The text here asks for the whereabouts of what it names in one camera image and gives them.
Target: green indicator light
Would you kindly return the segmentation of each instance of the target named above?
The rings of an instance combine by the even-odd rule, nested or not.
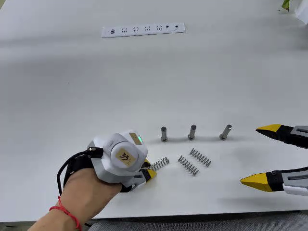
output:
[[[141,136],[138,136],[138,139],[140,140],[141,143],[143,143],[143,140],[141,139]]]

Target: label sticker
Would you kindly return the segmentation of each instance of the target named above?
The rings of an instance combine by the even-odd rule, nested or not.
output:
[[[116,158],[122,161],[127,167],[132,165],[136,158],[129,154],[124,148],[121,148],[120,151],[116,154]]]
[[[135,133],[129,133],[133,141],[135,142],[136,145],[142,145],[140,140],[138,139],[138,136]]]

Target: red bracelet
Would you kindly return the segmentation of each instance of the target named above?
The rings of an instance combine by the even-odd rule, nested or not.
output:
[[[58,199],[59,199],[59,205],[60,206],[50,207],[49,211],[51,211],[52,209],[59,209],[59,210],[63,211],[65,214],[69,215],[75,221],[76,229],[81,231],[81,226],[80,226],[79,220],[73,214],[71,214],[66,208],[64,208],[64,206],[61,203],[61,200],[60,200],[59,196],[58,196]]]

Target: spring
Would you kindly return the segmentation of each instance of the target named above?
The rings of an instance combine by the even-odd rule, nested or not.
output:
[[[192,155],[197,160],[199,160],[202,164],[204,164],[207,167],[209,167],[212,162],[209,158],[205,157],[204,155],[202,155],[200,152],[198,152],[194,148],[191,150],[189,154]]]
[[[159,160],[159,161],[155,162],[154,164],[152,164],[151,166],[149,166],[148,169],[156,171],[156,170],[160,169],[161,167],[169,164],[169,162],[170,161],[168,160],[168,158],[164,157],[161,160]]]
[[[191,162],[189,162],[184,156],[180,156],[178,161],[188,170],[190,171],[194,176],[199,172],[199,170],[192,165]]]

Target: white power strip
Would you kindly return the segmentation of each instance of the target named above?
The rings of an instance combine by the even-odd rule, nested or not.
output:
[[[132,26],[103,27],[102,38],[156,35],[185,32],[184,23],[153,23]]]

